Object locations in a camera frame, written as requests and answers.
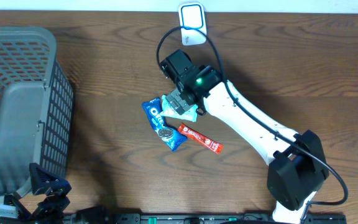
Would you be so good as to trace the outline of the mint green wipes pack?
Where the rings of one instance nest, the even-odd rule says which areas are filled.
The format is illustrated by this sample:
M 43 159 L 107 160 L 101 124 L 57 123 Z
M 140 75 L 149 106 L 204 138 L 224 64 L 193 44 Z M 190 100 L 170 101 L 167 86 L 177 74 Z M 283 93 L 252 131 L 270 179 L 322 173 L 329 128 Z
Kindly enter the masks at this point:
M 161 99 L 162 112 L 160 112 L 160 116 L 196 122 L 198 116 L 196 113 L 196 110 L 198 109 L 197 105 L 193 105 L 188 111 L 184 112 L 183 114 L 179 114 L 170 106 L 166 95 L 162 95 Z

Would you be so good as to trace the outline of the grey plastic shopping basket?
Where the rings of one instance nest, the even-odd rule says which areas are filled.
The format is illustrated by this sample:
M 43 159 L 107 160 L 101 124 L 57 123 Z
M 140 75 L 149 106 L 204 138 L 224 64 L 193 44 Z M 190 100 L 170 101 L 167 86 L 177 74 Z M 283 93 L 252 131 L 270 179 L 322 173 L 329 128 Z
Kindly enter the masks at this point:
M 31 190 L 29 166 L 64 177 L 74 92 L 41 27 L 0 27 L 0 203 Z

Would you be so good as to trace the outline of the blue Oreo cookie pack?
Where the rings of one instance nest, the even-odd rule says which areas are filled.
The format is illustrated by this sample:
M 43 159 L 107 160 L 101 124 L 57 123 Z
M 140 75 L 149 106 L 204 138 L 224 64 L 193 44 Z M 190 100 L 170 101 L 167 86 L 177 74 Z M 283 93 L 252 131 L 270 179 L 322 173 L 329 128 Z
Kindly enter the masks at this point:
M 143 102 L 142 108 L 145 111 L 152 129 L 171 151 L 176 151 L 180 145 L 187 140 L 186 136 L 168 126 L 165 118 L 160 115 L 162 112 L 160 98 L 154 98 L 150 101 Z

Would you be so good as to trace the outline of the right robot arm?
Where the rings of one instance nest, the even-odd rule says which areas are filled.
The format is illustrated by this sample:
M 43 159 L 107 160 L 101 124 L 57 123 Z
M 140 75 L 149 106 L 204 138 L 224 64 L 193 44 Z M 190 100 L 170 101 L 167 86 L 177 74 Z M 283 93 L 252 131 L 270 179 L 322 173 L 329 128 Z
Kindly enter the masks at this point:
M 245 99 L 222 72 L 193 64 L 182 50 L 159 65 L 176 86 L 168 95 L 176 112 L 199 106 L 235 130 L 268 165 L 267 188 L 277 201 L 273 220 L 302 223 L 312 198 L 329 176 L 319 137 L 276 122 Z

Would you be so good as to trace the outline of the red Nescafe coffee stick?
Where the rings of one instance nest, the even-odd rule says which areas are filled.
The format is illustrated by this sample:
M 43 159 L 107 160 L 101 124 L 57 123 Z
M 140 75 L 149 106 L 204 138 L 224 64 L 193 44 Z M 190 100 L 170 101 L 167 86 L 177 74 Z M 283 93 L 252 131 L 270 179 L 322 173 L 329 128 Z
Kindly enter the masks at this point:
M 191 129 L 184 123 L 182 123 L 178 128 L 179 133 L 185 135 L 186 137 L 200 143 L 204 147 L 210 149 L 211 151 L 215 152 L 216 154 L 220 154 L 221 151 L 224 148 L 224 145 L 212 140 L 209 137 L 206 137 L 205 135 L 195 131 L 194 129 Z

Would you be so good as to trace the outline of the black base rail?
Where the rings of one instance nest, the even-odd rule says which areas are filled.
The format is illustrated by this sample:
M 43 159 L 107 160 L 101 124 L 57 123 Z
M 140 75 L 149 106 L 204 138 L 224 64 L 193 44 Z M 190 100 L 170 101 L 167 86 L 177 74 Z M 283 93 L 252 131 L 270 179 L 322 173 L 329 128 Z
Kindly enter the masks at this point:
M 177 213 L 110 213 L 97 206 L 67 213 L 61 223 L 108 223 L 108 224 L 220 224 L 220 223 L 303 223 L 303 224 L 347 224 L 341 214 L 313 214 L 302 210 L 289 211 L 276 208 L 272 214 L 254 211 L 232 214 L 177 214 Z

